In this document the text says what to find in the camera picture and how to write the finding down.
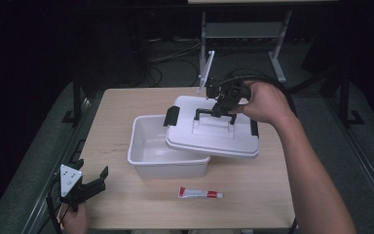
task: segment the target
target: dark floor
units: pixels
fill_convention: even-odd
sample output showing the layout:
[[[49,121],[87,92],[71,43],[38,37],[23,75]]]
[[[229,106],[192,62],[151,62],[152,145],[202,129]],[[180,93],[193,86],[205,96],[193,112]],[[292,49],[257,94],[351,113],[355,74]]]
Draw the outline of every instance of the dark floor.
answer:
[[[162,58],[191,48],[196,41],[157,42],[151,45],[152,58]],[[259,70],[275,76],[268,60],[267,51],[274,43],[248,43],[244,41],[228,44],[213,44],[216,57],[210,76],[223,77],[236,69],[251,72]],[[313,75],[300,68],[310,44],[286,43],[280,54],[280,63],[286,75],[287,88],[309,79]],[[138,87],[186,87],[197,86],[198,53],[176,57],[153,64],[151,73]],[[64,113],[72,109],[72,86],[65,87],[56,100],[39,133],[29,147],[10,186],[0,202],[0,234],[36,233],[47,218],[42,195],[56,165],[67,160],[81,139],[90,130],[96,109],[102,99],[103,90],[117,88],[114,77],[102,78],[108,82],[97,83],[90,90],[90,102],[83,105],[84,116],[77,128],[60,123]],[[360,165],[356,150],[347,137],[346,129],[340,124],[332,109],[337,96],[323,98],[318,92],[323,81],[293,95],[298,116],[312,142],[320,160],[328,169],[354,218],[359,233],[374,233],[374,190]],[[351,86],[350,108],[357,110],[365,124],[351,126],[349,133],[355,135],[367,159],[374,167],[374,113],[359,89]],[[256,233],[285,233],[286,230],[255,230]],[[54,233],[47,223],[42,233]],[[118,231],[92,230],[91,233],[120,233]]]

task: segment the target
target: wooden table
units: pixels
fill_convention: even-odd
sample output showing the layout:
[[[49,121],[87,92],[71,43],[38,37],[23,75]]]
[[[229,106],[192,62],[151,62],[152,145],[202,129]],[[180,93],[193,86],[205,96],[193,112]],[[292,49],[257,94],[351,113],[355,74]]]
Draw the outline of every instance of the wooden table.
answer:
[[[163,114],[178,96],[197,88],[119,89],[105,92],[81,158],[84,183],[105,166],[106,190],[88,201],[91,228],[207,229],[289,227],[293,206],[281,142],[259,124],[260,153],[253,160],[212,157],[203,177],[146,179],[127,161],[131,125],[140,115]],[[217,190],[222,199],[180,199],[180,186]]]

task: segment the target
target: white plastic box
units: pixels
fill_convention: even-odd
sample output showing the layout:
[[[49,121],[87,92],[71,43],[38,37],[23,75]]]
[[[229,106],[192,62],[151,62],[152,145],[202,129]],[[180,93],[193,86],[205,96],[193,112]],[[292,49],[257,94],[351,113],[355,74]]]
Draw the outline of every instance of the white plastic box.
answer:
[[[206,174],[209,155],[168,148],[165,115],[135,118],[132,125],[129,162],[141,178],[199,177]]]
[[[228,116],[197,115],[198,109],[211,110],[215,104],[213,98],[178,97],[174,103],[179,108],[177,121],[168,126],[168,147],[212,156],[254,159],[259,153],[257,123],[251,123],[242,113],[236,115],[234,124]]]

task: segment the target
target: black cable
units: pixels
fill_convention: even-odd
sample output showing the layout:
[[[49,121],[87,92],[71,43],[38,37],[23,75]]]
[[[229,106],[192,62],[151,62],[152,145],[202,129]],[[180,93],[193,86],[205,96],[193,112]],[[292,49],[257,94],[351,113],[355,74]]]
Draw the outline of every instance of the black cable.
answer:
[[[226,57],[231,54],[235,54],[240,47],[234,45],[233,43],[229,42],[231,39],[218,39],[213,40],[212,43],[207,42],[207,50],[208,51],[216,51],[217,53],[214,55],[215,57]]]
[[[163,63],[165,63],[165,62],[172,62],[172,61],[182,61],[182,62],[187,62],[187,63],[189,63],[189,64],[194,68],[194,70],[196,71],[196,74],[195,74],[195,76],[194,76],[195,79],[194,79],[193,83],[192,83],[191,85],[189,85],[189,87],[193,87],[194,84],[196,84],[197,80],[199,79],[199,74],[200,74],[200,72],[199,72],[199,68],[198,68],[198,67],[197,67],[197,66],[196,66],[192,61],[189,61],[189,60],[187,60],[187,59],[182,59],[182,58],[178,58],[178,59],[167,59],[167,60],[164,60],[164,61],[157,62],[157,65],[159,65],[159,64],[163,64]],[[162,81],[162,79],[163,79],[163,74],[162,74],[162,72],[161,72],[158,68],[156,68],[156,67],[151,67],[151,68],[152,68],[152,69],[154,68],[155,70],[159,71],[160,74],[161,74],[161,79],[160,79],[160,81],[156,83],[156,86],[154,86],[154,87],[157,87],[157,86],[160,84],[160,82]]]
[[[266,75],[265,73],[261,72],[261,71],[258,71],[258,70],[255,70],[255,69],[251,69],[251,68],[246,68],[246,67],[242,67],[242,68],[237,68],[237,69],[234,69],[232,71],[230,71],[228,74],[227,74],[227,77],[234,77],[236,75],[240,75],[240,74],[235,74],[235,73],[238,73],[238,71],[251,71],[253,72],[255,75],[260,75],[260,76],[264,76],[266,78],[270,78],[270,79],[274,79],[268,75]],[[245,73],[243,75],[252,75],[253,73]]]
[[[55,184],[59,183],[60,178],[59,175],[56,175],[53,181],[51,182],[50,188],[48,189],[48,196],[46,198],[47,206],[48,206],[48,213],[50,215],[50,219],[53,222],[54,229],[56,230],[57,234],[62,234],[62,231],[60,230],[59,223],[56,219],[56,211],[54,210],[54,201],[53,201],[53,187]]]
[[[249,75],[234,76],[233,78],[223,80],[222,82],[216,84],[214,87],[218,88],[218,87],[220,87],[220,86],[222,86],[222,85],[224,85],[224,84],[226,84],[228,82],[238,81],[238,80],[242,80],[242,81],[261,81],[261,82],[265,82],[265,83],[271,84],[271,85],[275,86],[276,88],[278,88],[278,90],[280,90],[284,94],[284,97],[286,98],[287,103],[288,103],[290,109],[297,116],[297,114],[296,114],[296,107],[294,105],[293,99],[290,96],[290,93],[284,87],[284,85],[281,82],[279,82],[278,80],[273,79],[272,77],[270,77],[270,76],[268,76],[268,75],[266,75],[266,74],[264,74],[262,72],[258,72],[258,73],[259,74],[249,74]]]
[[[71,206],[68,204],[68,207],[66,208],[66,211],[65,211],[65,213],[63,214],[62,218],[59,220],[59,223],[58,223],[58,224],[61,224],[61,223],[62,223],[63,218],[64,218],[64,217],[66,216],[66,214],[68,213],[68,210],[69,210],[70,207],[71,207]]]
[[[181,45],[188,45],[188,46],[191,46],[191,45],[194,45],[196,44],[197,42],[199,41],[199,39],[172,39],[171,42],[173,42],[174,44],[181,44]]]
[[[161,70],[157,67],[151,67],[151,70],[155,70],[159,73],[160,75],[160,78],[159,78],[159,81],[156,82],[156,80],[154,79],[153,75],[151,74],[151,71],[150,71],[150,74],[149,74],[149,77],[151,78],[151,80],[153,80],[153,84],[152,85],[148,85],[150,88],[156,88],[156,87],[159,87],[160,83],[163,81],[163,72],[161,72]]]
[[[293,220],[293,223],[291,224],[291,227],[289,228],[289,231],[287,232],[287,234],[293,234],[294,231],[296,231],[296,227],[297,227],[297,220],[296,220],[296,217],[295,217],[294,220]]]
[[[60,204],[56,206],[56,211],[60,208]],[[51,219],[51,217],[48,215],[48,217],[45,219],[45,221],[41,224],[39,227],[37,234],[41,233],[42,230],[44,230],[44,227],[47,225],[48,221]]]
[[[160,62],[160,61],[165,61],[165,60],[169,60],[169,59],[178,58],[178,57],[181,57],[181,56],[186,56],[190,53],[198,51],[200,47],[201,47],[201,43],[200,43],[200,41],[198,41],[196,45],[194,45],[194,46],[192,46],[188,49],[185,49],[183,51],[174,53],[174,54],[169,55],[169,56],[164,56],[164,57],[161,57],[161,58],[150,58],[150,61]]]

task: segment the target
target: cable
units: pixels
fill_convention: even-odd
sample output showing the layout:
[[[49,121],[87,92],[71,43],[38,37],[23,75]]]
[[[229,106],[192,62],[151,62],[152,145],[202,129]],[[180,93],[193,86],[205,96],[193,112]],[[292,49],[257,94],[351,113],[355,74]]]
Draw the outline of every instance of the cable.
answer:
[[[165,61],[157,62],[157,65],[163,64],[165,62],[172,62],[172,61],[187,62],[187,63],[189,63],[194,68],[194,70],[195,70],[195,75],[194,75],[195,79],[194,79],[193,83],[191,83],[189,85],[189,87],[193,87],[194,84],[196,84],[197,80],[199,79],[199,74],[200,74],[199,68],[192,61],[189,61],[187,59],[182,59],[182,58],[180,58],[180,59],[168,59],[168,60],[165,60]],[[153,86],[153,87],[157,87],[160,84],[160,82],[163,80],[163,73],[157,67],[151,67],[151,69],[155,69],[156,71],[160,72],[160,74],[161,74],[160,81],[157,82],[155,86]]]
[[[217,89],[220,86],[222,86],[222,85],[224,85],[228,82],[238,81],[238,80],[242,80],[242,81],[261,81],[261,82],[265,82],[265,83],[268,83],[268,84],[271,84],[271,85],[275,86],[276,88],[278,88],[284,94],[284,97],[286,98],[290,109],[297,116],[296,107],[294,105],[293,99],[291,98],[290,93],[287,91],[287,89],[284,87],[284,85],[281,82],[279,82],[278,80],[273,79],[272,77],[266,75],[263,72],[258,72],[258,74],[236,75],[233,78],[223,80],[222,82],[216,84],[214,86],[214,89]]]
[[[64,217],[66,216],[66,214],[68,213],[68,210],[69,210],[70,207],[71,207],[71,206],[68,204],[68,207],[66,208],[66,211],[65,211],[65,213],[63,214],[62,218],[59,220],[59,223],[58,223],[58,224],[61,224],[61,223],[62,223],[63,218],[64,218]]]
[[[60,178],[59,175],[56,175],[51,182],[50,188],[48,189],[48,196],[46,198],[47,201],[47,206],[48,206],[48,213],[50,215],[50,219],[53,222],[54,229],[56,230],[57,234],[62,234],[62,231],[60,230],[59,223],[57,222],[56,219],[56,210],[54,210],[54,201],[53,201],[53,187],[55,184],[59,183]]]
[[[207,49],[216,51],[216,57],[226,57],[239,51],[240,47],[231,43],[231,39],[208,40]]]
[[[294,233],[294,231],[296,230],[296,227],[297,227],[297,220],[296,220],[296,217],[295,217],[293,219],[293,223],[291,224],[291,227],[289,228],[289,231],[287,232],[287,234]]]
[[[181,52],[177,52],[177,53],[174,53],[172,55],[169,55],[169,56],[166,56],[166,57],[161,57],[161,58],[150,58],[150,61],[159,62],[159,61],[164,61],[164,60],[168,60],[168,59],[174,59],[174,58],[178,58],[178,57],[181,57],[181,56],[185,56],[185,55],[187,55],[191,52],[196,51],[196,49],[200,48],[200,46],[201,46],[201,43],[199,42],[198,44],[194,45],[193,47],[188,48],[186,50],[183,50]]]
[[[235,70],[232,70],[232,71],[230,71],[228,74],[227,74],[227,76],[228,77],[234,77],[235,75],[239,75],[239,74],[235,74],[237,71],[240,71],[240,70],[244,70],[244,71],[251,71],[251,72],[253,72],[253,73],[255,73],[256,75],[260,75],[260,76],[264,76],[264,77],[266,77],[266,78],[270,78],[270,79],[274,79],[274,78],[272,78],[272,77],[270,77],[269,75],[267,75],[267,74],[265,74],[265,73],[263,73],[263,72],[261,72],[261,71],[258,71],[258,70],[255,70],[255,69],[251,69],[251,68],[237,68],[237,69],[235,69]]]
[[[44,222],[41,224],[40,228],[37,231],[37,234],[41,233],[44,227],[47,225],[49,220],[52,220],[54,222],[54,215],[55,212],[60,208],[61,204],[58,204],[56,208],[54,209],[53,206],[53,198],[52,198],[52,193],[53,193],[53,188],[54,185],[59,183],[58,175],[51,181],[50,187],[48,188],[48,195],[46,198],[47,206],[48,206],[48,213],[49,216],[44,220]]]
[[[159,75],[160,75],[160,78],[159,78],[159,81],[156,83],[156,80],[154,79],[154,77],[152,76],[151,71],[150,71],[149,78],[151,78],[153,80],[153,85],[148,84],[148,86],[150,88],[159,87],[160,83],[163,81],[163,72],[161,72],[161,70],[159,68],[157,68],[157,67],[151,67],[151,70],[157,71],[159,73]]]

